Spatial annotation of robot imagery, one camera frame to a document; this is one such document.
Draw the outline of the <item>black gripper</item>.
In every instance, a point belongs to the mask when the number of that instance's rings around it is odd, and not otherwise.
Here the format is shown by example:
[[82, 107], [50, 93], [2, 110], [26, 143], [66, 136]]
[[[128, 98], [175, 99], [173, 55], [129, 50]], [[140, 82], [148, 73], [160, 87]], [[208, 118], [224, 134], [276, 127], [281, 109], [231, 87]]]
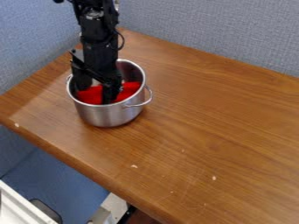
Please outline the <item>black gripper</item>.
[[109, 104], [121, 91], [117, 71], [117, 36], [104, 39], [80, 37], [82, 49], [70, 49], [70, 70], [74, 88], [86, 90], [92, 81], [103, 84], [103, 103]]

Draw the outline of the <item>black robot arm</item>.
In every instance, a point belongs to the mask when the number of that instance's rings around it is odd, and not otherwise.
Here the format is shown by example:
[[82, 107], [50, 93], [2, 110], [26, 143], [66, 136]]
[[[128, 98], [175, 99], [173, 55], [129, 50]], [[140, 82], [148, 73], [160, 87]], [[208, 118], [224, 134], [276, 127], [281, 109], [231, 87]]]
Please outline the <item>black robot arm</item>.
[[70, 49], [70, 71], [77, 90], [85, 90], [96, 80], [103, 87], [101, 100], [109, 104], [121, 89], [117, 70], [117, 10], [113, 0], [52, 0], [72, 4], [80, 27], [81, 50]]

